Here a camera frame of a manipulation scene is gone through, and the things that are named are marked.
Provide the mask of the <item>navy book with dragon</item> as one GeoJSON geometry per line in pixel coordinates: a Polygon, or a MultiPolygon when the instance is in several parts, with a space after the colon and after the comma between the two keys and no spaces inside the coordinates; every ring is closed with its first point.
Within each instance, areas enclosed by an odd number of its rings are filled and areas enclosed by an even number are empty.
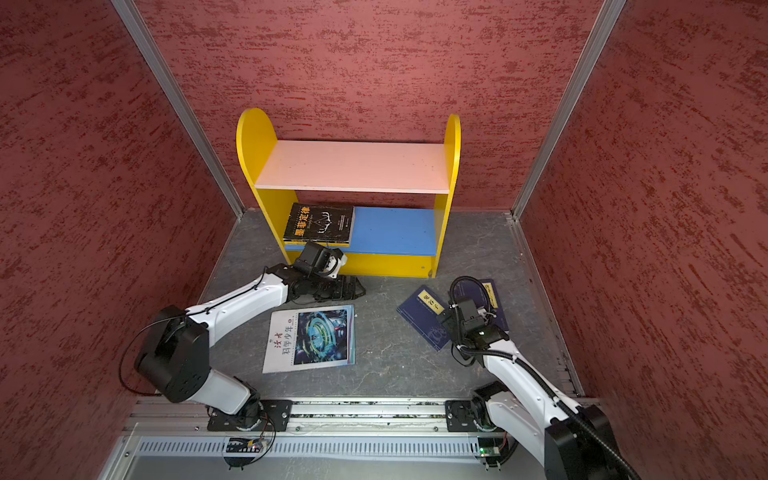
{"type": "Polygon", "coordinates": [[[426,285],[420,286],[396,311],[436,351],[440,351],[450,340],[439,317],[448,306],[426,285]]]}

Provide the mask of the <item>black Murphy's law book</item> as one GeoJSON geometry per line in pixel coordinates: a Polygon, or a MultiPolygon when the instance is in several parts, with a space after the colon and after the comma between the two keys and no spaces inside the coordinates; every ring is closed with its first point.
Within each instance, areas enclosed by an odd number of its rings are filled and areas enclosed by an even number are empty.
{"type": "Polygon", "coordinates": [[[349,246],[354,228],[355,207],[294,203],[283,234],[286,244],[316,242],[349,246]]]}

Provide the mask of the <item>navy book set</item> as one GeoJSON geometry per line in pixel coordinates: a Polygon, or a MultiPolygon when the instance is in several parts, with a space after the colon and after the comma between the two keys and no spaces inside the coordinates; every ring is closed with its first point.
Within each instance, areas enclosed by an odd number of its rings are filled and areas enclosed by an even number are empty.
{"type": "Polygon", "coordinates": [[[490,278],[484,278],[479,279],[479,282],[483,285],[485,294],[481,292],[480,286],[477,283],[462,280],[453,289],[455,298],[471,298],[478,307],[483,307],[486,311],[488,311],[488,307],[491,307],[495,314],[493,323],[503,331],[508,332],[509,326],[495,281],[490,278]]]}

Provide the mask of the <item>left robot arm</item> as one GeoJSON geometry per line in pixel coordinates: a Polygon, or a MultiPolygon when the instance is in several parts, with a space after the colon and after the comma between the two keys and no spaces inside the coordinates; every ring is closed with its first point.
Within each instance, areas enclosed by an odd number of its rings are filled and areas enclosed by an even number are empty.
{"type": "Polygon", "coordinates": [[[211,367],[210,349],[224,336],[258,315],[302,296],[317,303],[356,300],[366,294],[354,276],[304,274],[279,264],[254,281],[204,304],[187,309],[169,306],[142,332],[134,370],[153,393],[172,403],[205,405],[242,429],[263,418],[256,389],[211,367]]]}

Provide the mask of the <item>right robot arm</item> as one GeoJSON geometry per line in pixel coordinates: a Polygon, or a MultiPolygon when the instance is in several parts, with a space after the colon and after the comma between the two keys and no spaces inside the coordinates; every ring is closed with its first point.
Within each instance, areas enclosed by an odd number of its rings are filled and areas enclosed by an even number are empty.
{"type": "Polygon", "coordinates": [[[606,414],[583,406],[542,376],[509,335],[477,314],[438,316],[452,346],[496,377],[476,391],[476,422],[509,434],[543,467],[548,479],[638,479],[620,453],[606,414]]]}

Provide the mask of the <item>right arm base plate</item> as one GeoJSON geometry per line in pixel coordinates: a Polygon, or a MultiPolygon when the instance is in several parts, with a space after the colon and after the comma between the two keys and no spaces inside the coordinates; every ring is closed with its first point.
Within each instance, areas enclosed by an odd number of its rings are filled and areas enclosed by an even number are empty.
{"type": "Polygon", "coordinates": [[[482,400],[447,400],[444,403],[449,432],[496,432],[482,400]]]}

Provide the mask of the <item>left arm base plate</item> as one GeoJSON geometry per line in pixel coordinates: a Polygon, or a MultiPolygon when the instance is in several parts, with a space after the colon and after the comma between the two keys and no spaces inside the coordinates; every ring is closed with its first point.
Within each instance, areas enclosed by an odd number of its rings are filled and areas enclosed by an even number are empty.
{"type": "Polygon", "coordinates": [[[291,400],[249,400],[235,414],[207,407],[210,432],[284,432],[290,419],[294,402],[291,400]]]}

